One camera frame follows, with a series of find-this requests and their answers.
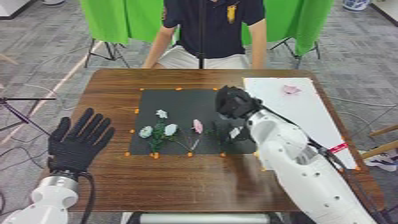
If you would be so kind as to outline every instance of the pink flower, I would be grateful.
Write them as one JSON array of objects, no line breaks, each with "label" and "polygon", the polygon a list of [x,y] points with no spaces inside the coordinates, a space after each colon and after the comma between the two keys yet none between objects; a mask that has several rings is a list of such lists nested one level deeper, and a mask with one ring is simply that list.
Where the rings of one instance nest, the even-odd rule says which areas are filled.
[{"label": "pink flower", "polygon": [[194,129],[196,129],[196,133],[202,134],[203,133],[203,123],[198,119],[194,120]]},{"label": "pink flower", "polygon": [[292,94],[298,94],[303,90],[296,87],[296,86],[289,86],[285,85],[283,86],[283,92],[292,95]]}]

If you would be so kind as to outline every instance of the shirt collar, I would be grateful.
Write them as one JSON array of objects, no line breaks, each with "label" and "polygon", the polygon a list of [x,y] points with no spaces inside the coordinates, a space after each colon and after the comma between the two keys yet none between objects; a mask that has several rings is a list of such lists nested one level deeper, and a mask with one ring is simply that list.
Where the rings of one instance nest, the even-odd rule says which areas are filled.
[{"label": "shirt collar", "polygon": [[225,5],[226,3],[228,3],[228,0],[219,0],[218,3],[216,3],[216,7],[221,6],[221,5]]}]

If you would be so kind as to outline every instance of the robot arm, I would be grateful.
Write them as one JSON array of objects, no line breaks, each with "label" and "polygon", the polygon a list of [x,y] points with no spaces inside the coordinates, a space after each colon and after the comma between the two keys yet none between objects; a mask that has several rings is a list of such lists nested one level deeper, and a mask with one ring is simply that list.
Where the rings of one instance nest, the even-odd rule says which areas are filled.
[{"label": "robot arm", "polygon": [[376,224],[345,179],[298,125],[264,107],[244,90],[225,87],[218,111],[244,118],[258,144],[262,165],[273,168],[280,184],[303,212],[321,224]]},{"label": "robot arm", "polygon": [[88,109],[70,130],[72,120],[63,118],[49,141],[49,168],[52,175],[42,180],[31,198],[35,204],[17,211],[4,224],[68,224],[68,208],[79,201],[79,177],[114,136],[111,119]]},{"label": "robot arm", "polygon": [[4,224],[67,224],[68,208],[79,201],[79,182],[70,171],[43,179],[31,199],[35,204],[10,215]]}]

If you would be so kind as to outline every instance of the black mat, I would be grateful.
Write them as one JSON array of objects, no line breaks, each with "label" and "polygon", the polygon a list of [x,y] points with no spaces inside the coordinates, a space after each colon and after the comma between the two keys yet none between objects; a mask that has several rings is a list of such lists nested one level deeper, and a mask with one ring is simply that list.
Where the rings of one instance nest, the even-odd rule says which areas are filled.
[{"label": "black mat", "polygon": [[[216,112],[216,94],[214,90],[146,90],[141,98],[141,113],[136,120],[136,135],[132,139],[130,151],[134,155],[148,155],[152,152],[148,139],[139,137],[139,131],[146,126],[155,127],[159,116],[157,110],[168,111],[170,124],[178,124],[186,135],[196,141],[200,135],[193,130],[194,119],[203,122],[205,133],[196,148],[196,154],[219,154],[226,151],[228,154],[250,154],[257,151],[257,145],[251,140],[221,143],[214,132],[214,122],[230,122],[234,126],[242,126],[244,121],[225,121]],[[187,145],[187,138],[182,131],[178,131],[177,139]],[[187,154],[187,149],[177,142],[166,142],[161,154]]]}]

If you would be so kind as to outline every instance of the person's arm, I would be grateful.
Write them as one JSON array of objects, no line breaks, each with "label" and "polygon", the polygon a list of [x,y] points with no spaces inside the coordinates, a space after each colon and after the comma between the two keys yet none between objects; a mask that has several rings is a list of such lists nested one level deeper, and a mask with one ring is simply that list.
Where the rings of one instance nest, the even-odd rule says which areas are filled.
[{"label": "person's arm", "polygon": [[267,57],[267,20],[250,26],[253,35],[253,69],[266,68]]},{"label": "person's arm", "polygon": [[148,58],[146,58],[146,63],[143,65],[143,68],[154,68],[154,66],[159,62],[159,58],[164,55],[168,46],[171,44],[175,31],[177,31],[177,27],[166,28],[162,26],[159,34],[157,34],[157,39],[155,39],[155,42],[154,42],[154,47],[152,47],[152,50],[150,50],[150,55],[148,55]]}]

